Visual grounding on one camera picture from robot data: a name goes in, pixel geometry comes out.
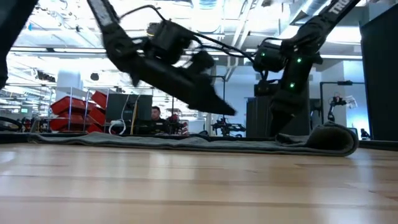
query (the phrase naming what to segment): gray cloth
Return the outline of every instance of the gray cloth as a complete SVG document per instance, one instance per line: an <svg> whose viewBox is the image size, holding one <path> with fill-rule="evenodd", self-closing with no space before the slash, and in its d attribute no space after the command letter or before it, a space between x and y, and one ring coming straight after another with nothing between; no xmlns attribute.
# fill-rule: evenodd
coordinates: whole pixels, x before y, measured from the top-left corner
<svg viewBox="0 0 398 224"><path fill-rule="evenodd" d="M359 144L358 136L348 128L326 123L315 128L309 136L280 134L274 141L208 141L190 137L181 140L156 137L117 136L91 133L80 137L43 137L30 134L30 142L47 144L83 144L87 146L135 147L146 149L173 149L211 152L250 152L314 156L348 156Z"/></svg>

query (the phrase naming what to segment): wooden table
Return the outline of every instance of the wooden table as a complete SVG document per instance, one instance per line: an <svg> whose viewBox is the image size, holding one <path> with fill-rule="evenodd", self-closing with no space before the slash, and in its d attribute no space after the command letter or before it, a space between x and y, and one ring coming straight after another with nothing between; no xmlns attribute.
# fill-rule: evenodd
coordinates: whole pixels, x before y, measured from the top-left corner
<svg viewBox="0 0 398 224"><path fill-rule="evenodd" d="M398 223L398 152L0 145L0 223Z"/></svg>

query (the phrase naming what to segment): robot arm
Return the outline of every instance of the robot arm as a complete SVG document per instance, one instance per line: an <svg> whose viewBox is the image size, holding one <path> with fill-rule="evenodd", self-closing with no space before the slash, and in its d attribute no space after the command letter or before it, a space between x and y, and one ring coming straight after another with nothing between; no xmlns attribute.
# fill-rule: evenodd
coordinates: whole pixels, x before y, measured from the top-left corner
<svg viewBox="0 0 398 224"><path fill-rule="evenodd" d="M0 1L0 89L8 79L7 54L21 33L38 0Z"/></svg>
<svg viewBox="0 0 398 224"><path fill-rule="evenodd" d="M347 106L349 109L357 107L356 100L353 96L346 96L344 98L334 96L329 105L328 120L332 122L335 122L335 115L333 115L333 109L335 106Z"/></svg>
<svg viewBox="0 0 398 224"><path fill-rule="evenodd" d="M162 18L152 38L132 40L119 25L119 19L108 0L88 0L101 29L110 61L130 74L133 85L140 80L182 100L190 109L234 115L232 109L215 93L211 78L204 71L215 63L205 50L193 55L188 68L174 67L183 51L193 41L200 42L192 31Z"/></svg>
<svg viewBox="0 0 398 224"><path fill-rule="evenodd" d="M303 108L306 100L301 96L307 85L314 63L322 63L321 46L333 28L352 10L359 0L338 0L325 7L302 25L295 36L282 40L280 46L264 40L254 59L253 68L258 72L284 73L279 80L279 89L271 101L271 135L279 133Z"/></svg>

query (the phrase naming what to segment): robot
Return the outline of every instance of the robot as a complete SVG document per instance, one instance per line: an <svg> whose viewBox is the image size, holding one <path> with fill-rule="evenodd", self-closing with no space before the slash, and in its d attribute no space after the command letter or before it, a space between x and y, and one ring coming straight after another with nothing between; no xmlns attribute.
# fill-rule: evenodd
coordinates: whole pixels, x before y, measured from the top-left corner
<svg viewBox="0 0 398 224"><path fill-rule="evenodd" d="M335 122L335 115L333 115L333 109L335 106L347 106L349 109L353 109L357 107L356 101L354 97L347 96L345 98L340 96L333 96L331 101L329 102L329 112L328 112L328 121Z"/></svg>
<svg viewBox="0 0 398 224"><path fill-rule="evenodd" d="M180 118L177 114L169 116L166 120L169 122L171 134L180 133L181 135L184 135L184 133L187 133L186 127L188 126L188 124L186 122L181 123Z"/></svg>
<svg viewBox="0 0 398 224"><path fill-rule="evenodd" d="M268 71L279 72L284 69L277 90L266 93L273 96L270 107L273 136L302 110L305 99L300 94L305 88L312 65L322 63L319 54L321 46L333 28L360 2L332 1L319 15L303 24L294 37L281 40L281 45L268 42L276 38L264 39L253 59L253 55L240 49L192 32L165 19L155 6L150 5L131 10L127 14L151 8L162 18L162 22L157 25L153 36L133 41L119 25L120 20L127 14L119 17L108 0L87 1L101 30L108 58L121 72L130 74L132 84L137 86L142 80L185 102L193 110L235 114L235 110L217 96L211 78L205 74L205 70L215 64L206 48L221 50L235 57L247 57L252 62L253 69L262 75L262 80L257 85L261 89L267 89ZM4 87L7 80L6 55L36 4L37 0L0 2L0 10L4 11L0 14L0 88ZM206 46L199 37L220 47ZM190 66L173 67L193 41L198 42L201 47L192 55Z"/></svg>
<svg viewBox="0 0 398 224"><path fill-rule="evenodd" d="M241 132L246 131L246 128L242 124L231 124L226 121L226 118L221 118L216 120L216 123L212 124L211 126L213 127L213 131L216 133L216 135L217 135L217 129L220 129L223 137L233 136L231 134L231 131L241 131ZM234 137L241 138L242 135L236 134L234 135Z"/></svg>

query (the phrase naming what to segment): black monitor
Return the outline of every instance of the black monitor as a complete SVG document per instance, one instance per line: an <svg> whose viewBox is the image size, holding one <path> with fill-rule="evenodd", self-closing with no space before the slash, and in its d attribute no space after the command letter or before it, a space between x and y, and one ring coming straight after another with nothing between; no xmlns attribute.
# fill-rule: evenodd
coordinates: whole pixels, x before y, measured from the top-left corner
<svg viewBox="0 0 398 224"><path fill-rule="evenodd" d="M132 120L132 114L134 111L135 103L138 95L128 94L109 94L108 104L106 105L106 121L116 121L121 119L123 111L123 120ZM138 109L136 119L150 121L152 113L152 95L140 95L137 101Z"/></svg>

